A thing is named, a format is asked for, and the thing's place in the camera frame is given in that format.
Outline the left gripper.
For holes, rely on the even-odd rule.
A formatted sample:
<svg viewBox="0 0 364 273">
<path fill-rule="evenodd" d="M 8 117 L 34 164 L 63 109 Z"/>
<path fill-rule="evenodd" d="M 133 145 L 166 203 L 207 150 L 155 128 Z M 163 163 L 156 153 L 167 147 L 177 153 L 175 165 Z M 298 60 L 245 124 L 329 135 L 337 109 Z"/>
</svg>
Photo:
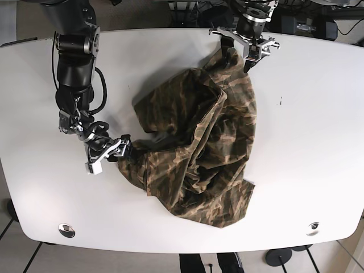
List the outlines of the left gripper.
<svg viewBox="0 0 364 273">
<path fill-rule="evenodd" d="M 230 68 L 235 63 L 235 42 L 243 46 L 243 59 L 247 56 L 250 44 L 261 47 L 261 59 L 270 56 L 270 47 L 280 48 L 280 44 L 275 38 L 264 39 L 262 36 L 265 24 L 270 21 L 270 17 L 258 18 L 254 16 L 242 16 L 239 18 L 235 29 L 217 27 L 209 30 L 209 34 L 217 34 L 220 36 L 222 59 L 225 68 Z M 256 64 L 256 61 L 246 59 L 243 68 L 244 73 L 248 73 Z"/>
</svg>

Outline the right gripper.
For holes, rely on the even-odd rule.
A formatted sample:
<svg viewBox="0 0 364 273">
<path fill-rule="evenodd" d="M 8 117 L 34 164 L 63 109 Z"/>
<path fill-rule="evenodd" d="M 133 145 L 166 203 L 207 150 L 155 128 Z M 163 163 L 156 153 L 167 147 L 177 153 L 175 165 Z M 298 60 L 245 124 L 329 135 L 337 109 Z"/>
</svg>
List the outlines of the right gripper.
<svg viewBox="0 0 364 273">
<path fill-rule="evenodd" d="M 121 135 L 120 138 L 109 139 L 98 137 L 92 139 L 85 145 L 87 162 L 117 162 L 119 158 L 134 160 L 134 148 L 129 134 Z"/>
</svg>

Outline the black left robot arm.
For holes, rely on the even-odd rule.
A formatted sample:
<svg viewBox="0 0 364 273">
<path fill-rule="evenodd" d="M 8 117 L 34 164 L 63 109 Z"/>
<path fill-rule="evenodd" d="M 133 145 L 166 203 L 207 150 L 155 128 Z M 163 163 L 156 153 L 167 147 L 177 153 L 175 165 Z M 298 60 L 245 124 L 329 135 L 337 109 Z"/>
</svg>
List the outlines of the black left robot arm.
<svg viewBox="0 0 364 273">
<path fill-rule="evenodd" d="M 227 1 L 227 5 L 238 16 L 236 28 L 211 28 L 209 33 L 221 37 L 222 56 L 227 64 L 230 62 L 228 49 L 234 47 L 235 42 L 243 46 L 243 71 L 247 73 L 264 57 L 270 56 L 270 47 L 280 48 L 275 38 L 264 39 L 262 36 L 278 1 Z"/>
</svg>

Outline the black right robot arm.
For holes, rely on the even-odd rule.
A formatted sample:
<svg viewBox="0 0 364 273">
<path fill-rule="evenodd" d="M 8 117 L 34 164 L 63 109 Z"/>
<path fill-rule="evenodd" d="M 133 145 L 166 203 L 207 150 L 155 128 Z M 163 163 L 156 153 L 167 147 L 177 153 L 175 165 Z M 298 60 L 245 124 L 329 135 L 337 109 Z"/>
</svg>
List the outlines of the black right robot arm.
<svg viewBox="0 0 364 273">
<path fill-rule="evenodd" d="M 40 1 L 40 5 L 56 29 L 52 50 L 59 58 L 52 64 L 52 74 L 59 129 L 83 142 L 86 170 L 97 175 L 102 172 L 103 159 L 131 159 L 133 146 L 129 135 L 112 139 L 109 124 L 94 119 L 107 100 L 106 81 L 96 67 L 100 40 L 96 13 L 89 1 Z"/>
</svg>

